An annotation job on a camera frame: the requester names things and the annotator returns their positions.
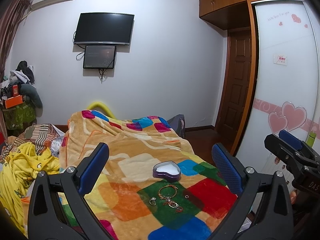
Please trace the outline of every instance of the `striped curtain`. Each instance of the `striped curtain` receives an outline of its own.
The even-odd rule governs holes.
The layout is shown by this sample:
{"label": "striped curtain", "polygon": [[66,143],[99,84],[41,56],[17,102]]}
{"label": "striped curtain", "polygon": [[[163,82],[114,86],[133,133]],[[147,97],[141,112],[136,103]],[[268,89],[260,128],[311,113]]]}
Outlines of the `striped curtain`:
{"label": "striped curtain", "polygon": [[[13,0],[0,19],[0,82],[3,81],[5,62],[8,58],[10,48],[17,32],[19,23],[30,0]],[[0,132],[7,139],[2,111],[0,112]]]}

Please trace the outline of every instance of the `silver bolt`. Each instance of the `silver bolt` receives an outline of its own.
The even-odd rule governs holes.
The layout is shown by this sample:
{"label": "silver bolt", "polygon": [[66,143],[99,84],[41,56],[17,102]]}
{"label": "silver bolt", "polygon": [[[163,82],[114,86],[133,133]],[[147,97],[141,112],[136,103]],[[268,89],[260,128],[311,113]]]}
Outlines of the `silver bolt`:
{"label": "silver bolt", "polygon": [[283,173],[281,171],[277,171],[276,174],[278,177],[283,177]]}
{"label": "silver bolt", "polygon": [[39,171],[38,175],[39,175],[40,177],[43,177],[43,176],[45,175],[45,172],[44,172],[44,171]]}
{"label": "silver bolt", "polygon": [[75,171],[75,167],[71,166],[67,168],[67,173],[73,173]]}
{"label": "silver bolt", "polygon": [[247,173],[249,173],[249,174],[254,173],[254,168],[252,168],[252,167],[247,167],[245,170],[246,170]]}

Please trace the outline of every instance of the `bracelet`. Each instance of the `bracelet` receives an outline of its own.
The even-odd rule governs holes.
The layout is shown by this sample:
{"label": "bracelet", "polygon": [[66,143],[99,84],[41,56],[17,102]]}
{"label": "bracelet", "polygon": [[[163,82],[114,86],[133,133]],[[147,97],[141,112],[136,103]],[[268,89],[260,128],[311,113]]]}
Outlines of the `bracelet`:
{"label": "bracelet", "polygon": [[[173,196],[162,196],[161,195],[161,190],[162,189],[164,189],[164,188],[166,188],[166,187],[172,187],[174,190],[175,190],[175,193],[173,194]],[[167,185],[167,186],[164,186],[164,187],[162,187],[161,189],[159,189],[159,191],[158,191],[158,196],[159,196],[159,198],[160,199],[172,199],[176,194],[177,194],[177,190],[178,190],[178,188],[175,186],[175,185]]]}

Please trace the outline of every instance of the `television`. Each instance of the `television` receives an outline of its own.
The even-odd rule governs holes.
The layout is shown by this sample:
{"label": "television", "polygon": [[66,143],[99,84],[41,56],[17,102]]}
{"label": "television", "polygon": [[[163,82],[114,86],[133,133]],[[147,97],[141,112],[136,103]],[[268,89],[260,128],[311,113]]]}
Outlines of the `television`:
{"label": "television", "polygon": [[82,13],[74,44],[130,45],[134,15],[123,13]]}
{"label": "television", "polygon": [[85,46],[83,68],[113,69],[115,56],[116,46],[87,45]]}

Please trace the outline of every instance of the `wooden floor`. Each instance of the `wooden floor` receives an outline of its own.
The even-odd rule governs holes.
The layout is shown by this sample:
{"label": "wooden floor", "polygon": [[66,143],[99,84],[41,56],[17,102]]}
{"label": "wooden floor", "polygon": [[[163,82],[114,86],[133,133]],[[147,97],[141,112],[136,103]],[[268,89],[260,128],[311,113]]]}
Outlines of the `wooden floor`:
{"label": "wooden floor", "polygon": [[186,132],[185,138],[190,142],[195,154],[210,164],[214,164],[211,157],[211,150],[215,143],[222,143],[228,151],[231,150],[233,143],[212,129]]}

